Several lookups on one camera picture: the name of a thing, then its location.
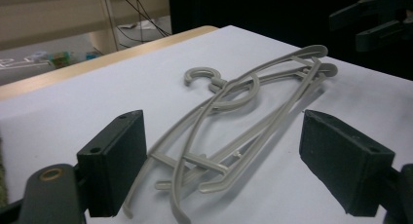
screw hole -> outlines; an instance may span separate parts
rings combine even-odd
[[[43,181],[50,181],[56,178],[59,178],[63,174],[63,170],[61,168],[51,168],[44,171],[40,175],[40,179]]]

floor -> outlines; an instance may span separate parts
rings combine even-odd
[[[170,35],[170,17],[119,25],[116,31],[124,50]],[[0,86],[55,70],[47,55],[61,52],[68,52],[71,63],[86,60],[87,53],[98,54],[88,34],[0,51]]]

tangled hangers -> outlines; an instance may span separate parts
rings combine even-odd
[[[178,121],[171,129],[169,129],[149,150],[148,159],[143,165],[138,177],[132,185],[124,203],[124,213],[132,218],[130,210],[131,197],[136,187],[141,183],[144,175],[148,172],[155,161],[159,161],[173,168],[172,180],[158,181],[156,188],[161,190],[170,190],[170,205],[173,215],[179,223],[190,223],[190,219],[180,208],[180,190],[181,187],[201,176],[207,171],[215,171],[222,175],[222,179],[218,181],[204,182],[199,185],[199,190],[203,193],[210,193],[224,190],[239,177],[244,169],[250,164],[255,155],[260,151],[269,137],[276,131],[282,120],[289,113],[294,103],[303,96],[311,93],[326,77],[336,75],[337,68],[333,64],[321,63],[317,57],[327,55],[327,48],[324,46],[310,46],[298,50],[294,53],[273,59],[254,69],[246,72],[238,79],[226,82],[220,78],[219,72],[211,68],[198,67],[189,70],[185,73],[185,85],[189,85],[194,77],[207,76],[211,78],[212,84],[209,89],[216,94],[210,99],[194,108],[180,121]],[[304,67],[291,69],[272,75],[258,77],[257,72],[274,66],[276,64],[295,60],[304,64]],[[191,145],[196,137],[197,132],[203,120],[212,112],[234,110],[247,104],[253,99],[259,91],[262,83],[273,81],[279,78],[296,77],[302,79],[300,87],[293,93],[291,98],[280,108],[272,111],[268,116],[250,128],[248,131],[241,134],[221,150],[207,158],[205,155],[195,155],[190,152]],[[237,92],[239,90],[248,89],[248,95],[231,101],[220,101],[222,97]],[[190,134],[186,140],[184,147],[181,150],[178,160],[175,160],[160,149],[167,145],[169,141],[175,137],[178,132],[189,128],[192,124]],[[238,149],[250,143],[244,154]],[[237,160],[229,166],[223,166],[221,162],[233,155],[237,156]],[[191,163],[196,167],[188,169],[185,163]]]

cable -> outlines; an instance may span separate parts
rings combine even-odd
[[[142,14],[142,13],[139,11],[139,9],[137,9],[136,6],[134,6],[129,0],[125,0],[125,1],[128,2],[128,3],[139,13],[140,16],[143,16],[146,20],[148,20],[149,22],[151,22],[151,23],[157,28],[157,30],[159,31],[159,33],[160,33],[162,36],[164,36],[164,37],[170,36],[169,33],[165,32],[164,29],[162,29],[161,27],[159,27],[158,25],[156,25],[156,23],[155,23],[153,20],[150,19],[149,15],[146,13],[146,11],[144,10],[144,8],[143,8],[143,6],[142,6],[142,4],[140,3],[139,0],[136,0],[136,1],[137,1],[137,2],[139,3],[139,5],[142,7],[143,11],[146,13],[147,16],[145,16],[144,14]]]
[[[139,33],[140,33],[140,38],[143,39],[143,29],[142,29],[142,13],[140,12],[140,8],[139,8],[139,2],[136,1],[136,7],[137,7],[137,12],[138,12],[138,19],[137,21],[139,22]]]
[[[167,33],[166,31],[164,31],[164,29],[162,29],[161,27],[158,27],[158,26],[156,25],[156,23],[152,20],[152,18],[149,17],[149,14],[146,12],[145,8],[143,7],[142,3],[141,3],[139,0],[136,0],[136,3],[137,3],[138,5],[140,5],[140,7],[142,8],[143,12],[144,12],[144,13],[146,14],[146,16],[150,19],[149,21],[150,21],[153,25],[155,25],[155,26],[157,27],[158,31],[160,31],[161,34],[163,34],[164,36],[170,36],[169,33]]]
[[[130,46],[125,46],[124,44],[119,43],[119,45],[126,47],[126,48],[130,48]]]
[[[137,42],[140,42],[140,43],[151,42],[151,41],[144,41],[144,40],[133,39],[132,37],[128,36],[121,28],[119,28],[119,27],[116,27],[116,28],[118,28],[118,30],[119,30],[122,34],[124,34],[124,36],[125,36],[126,38],[128,38],[128,39],[130,39],[130,40],[132,40],[132,41],[137,41]]]

white tabletop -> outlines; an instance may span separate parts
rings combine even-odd
[[[212,96],[208,80],[190,87],[183,75],[190,68],[213,67],[232,80],[251,68],[297,50],[243,29],[228,26],[154,53],[114,63],[44,89],[0,102],[0,136],[10,202],[23,196],[26,179],[53,164],[77,164],[76,153],[115,117],[142,109],[148,148],[193,107]],[[331,57],[337,76],[327,79],[312,98],[296,106],[285,122],[229,189],[198,191],[182,198],[193,223],[381,223],[347,215],[298,153],[303,109],[333,115],[394,150],[394,168],[412,163],[413,83]],[[291,63],[274,69],[286,69]],[[210,155],[214,149],[279,106],[298,82],[264,86],[238,112],[213,116],[191,151]],[[172,155],[178,147],[170,150]],[[122,211],[114,218],[88,218],[88,223],[175,223],[169,193],[154,182],[171,177],[155,167],[132,203],[134,219]]]

